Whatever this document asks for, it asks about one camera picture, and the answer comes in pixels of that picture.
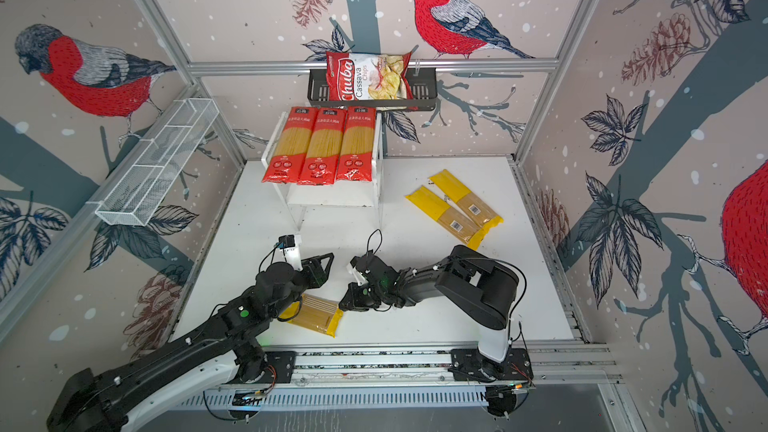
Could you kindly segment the yellow Pastatime pasta bag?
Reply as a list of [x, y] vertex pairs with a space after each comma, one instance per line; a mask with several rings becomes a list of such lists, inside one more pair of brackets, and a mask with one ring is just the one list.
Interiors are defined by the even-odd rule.
[[335, 337], [343, 311], [336, 302], [303, 294], [300, 301], [291, 304], [279, 318], [290, 324]]

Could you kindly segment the red spaghetti bag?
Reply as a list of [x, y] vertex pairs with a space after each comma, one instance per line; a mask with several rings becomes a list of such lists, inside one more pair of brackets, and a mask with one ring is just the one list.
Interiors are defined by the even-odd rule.
[[371, 181], [376, 110], [352, 107], [347, 110], [336, 180]]
[[266, 168], [263, 182], [298, 182], [318, 113], [319, 110], [313, 107], [291, 109]]
[[319, 110], [298, 185], [321, 186], [335, 182], [345, 121], [346, 111], [343, 109]]

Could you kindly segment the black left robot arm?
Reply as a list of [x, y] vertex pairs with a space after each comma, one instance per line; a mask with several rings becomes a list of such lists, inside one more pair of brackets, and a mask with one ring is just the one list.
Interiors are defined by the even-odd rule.
[[187, 334], [99, 375], [86, 368], [62, 388], [46, 421], [50, 431], [136, 431], [181, 402], [266, 369], [258, 336], [309, 289], [329, 278], [331, 253], [299, 267], [275, 262], [252, 286]]

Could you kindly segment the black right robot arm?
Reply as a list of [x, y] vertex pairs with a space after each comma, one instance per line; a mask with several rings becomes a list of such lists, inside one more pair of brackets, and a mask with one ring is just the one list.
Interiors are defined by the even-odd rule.
[[367, 251], [353, 257], [347, 270], [354, 280], [339, 302], [341, 310], [384, 312], [445, 297], [482, 326], [480, 356], [496, 364], [506, 360], [511, 318], [527, 291], [527, 278], [516, 265], [457, 245], [422, 268], [396, 270]]

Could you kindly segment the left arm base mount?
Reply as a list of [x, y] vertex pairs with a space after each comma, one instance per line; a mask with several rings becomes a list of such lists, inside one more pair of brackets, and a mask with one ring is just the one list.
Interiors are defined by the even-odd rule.
[[236, 384], [288, 384], [292, 380], [297, 354], [294, 351], [261, 351], [239, 365]]

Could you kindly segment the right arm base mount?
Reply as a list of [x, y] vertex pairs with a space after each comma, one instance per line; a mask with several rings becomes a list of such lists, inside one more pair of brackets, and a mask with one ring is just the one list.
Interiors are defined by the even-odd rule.
[[501, 362], [483, 356], [478, 349], [453, 349], [450, 351], [448, 371], [455, 381], [479, 383], [529, 383], [534, 374], [531, 359], [525, 348], [512, 348]]

